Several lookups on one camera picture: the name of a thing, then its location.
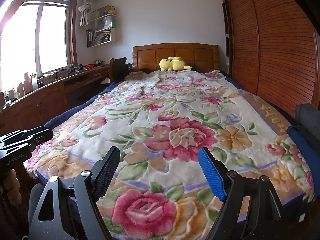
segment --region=yellow plush toy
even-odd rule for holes
[[[180,71],[180,70],[191,70],[192,67],[186,66],[183,58],[181,57],[169,57],[164,58],[160,61],[159,66],[161,71]]]

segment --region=plush toy head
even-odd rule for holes
[[[159,63],[161,71],[180,71],[180,70],[191,70],[191,67],[186,66],[183,58],[180,57],[169,57],[164,58]]]

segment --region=pink bottle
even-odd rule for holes
[[[29,76],[28,72],[24,73],[24,83],[23,83],[23,89],[24,89],[24,94],[28,94],[33,91],[33,86],[32,86],[32,77],[31,75]]]

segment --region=headboard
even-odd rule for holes
[[[209,72],[220,68],[217,45],[199,43],[162,43],[133,47],[132,66],[134,69],[157,70],[163,58],[182,57],[188,66]]]

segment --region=blue flower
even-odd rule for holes
[[[242,117],[238,117],[235,114],[229,114],[228,115],[228,122],[229,123],[237,123],[242,120]]]

